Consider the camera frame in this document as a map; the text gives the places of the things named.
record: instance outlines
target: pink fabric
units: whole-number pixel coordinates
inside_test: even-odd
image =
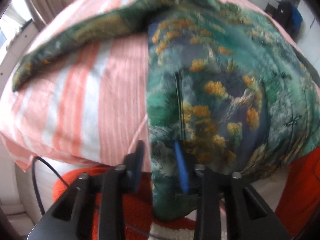
[[[37,36],[29,51],[72,24],[133,1],[76,0]],[[220,1],[264,13],[248,0]],[[147,36],[135,34],[87,45],[55,62],[19,92],[11,92],[10,78],[0,101],[4,144],[24,170],[34,155],[116,165],[139,139],[147,142],[148,153],[147,75]],[[143,170],[151,170],[148,154]]]

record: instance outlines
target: silver bolt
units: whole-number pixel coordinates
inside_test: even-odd
[[[202,164],[196,164],[195,165],[195,170],[196,171],[204,171],[205,170],[205,166]]]
[[[81,173],[79,175],[79,179],[88,179],[89,177],[90,177],[90,175],[88,173],[86,173],[86,172]]]
[[[240,172],[233,172],[233,173],[232,173],[232,177],[233,177],[234,179],[241,179],[241,178],[242,178],[242,175],[241,175]]]
[[[126,169],[126,166],[124,164],[119,164],[115,167],[116,171],[124,171]]]

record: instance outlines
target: green fabric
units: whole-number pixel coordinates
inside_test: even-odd
[[[319,145],[312,78],[267,17],[217,0],[137,0],[79,23],[26,55],[16,91],[83,44],[148,29],[147,112],[155,215],[196,208],[179,186],[173,141],[214,171],[269,176]]]

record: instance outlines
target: bedsheet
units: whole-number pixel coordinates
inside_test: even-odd
[[[74,23],[132,1],[77,0],[38,35],[28,52]],[[248,0],[221,1],[263,13]],[[24,170],[34,155],[69,163],[120,163],[137,140],[148,142],[147,74],[147,36],[135,34],[87,45],[19,92],[11,92],[9,78],[0,100],[0,131],[12,158]],[[143,170],[150,171],[146,156]]]

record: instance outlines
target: red cloth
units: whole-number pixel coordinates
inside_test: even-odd
[[[309,220],[320,200],[320,148],[298,159],[282,193],[276,215],[292,237]]]
[[[110,169],[106,166],[95,166],[83,169],[77,169],[64,174],[62,177],[71,184],[81,173],[87,172],[90,175],[97,175],[104,173]],[[55,202],[66,190],[66,187],[60,180],[57,180],[53,186],[53,201]],[[100,194],[97,196],[96,204],[100,202]],[[173,222],[160,222],[153,217],[152,213],[152,191],[151,191],[151,174],[143,173],[140,183],[140,188],[137,194],[123,195],[123,213],[124,220],[134,225],[144,232],[150,231],[151,223],[154,222],[166,228],[171,229],[189,229],[194,230],[195,221],[182,218]],[[98,232],[98,211],[94,213],[94,221],[92,225],[92,239],[96,240]],[[143,236],[136,231],[125,227],[126,240],[146,240],[147,236]]]

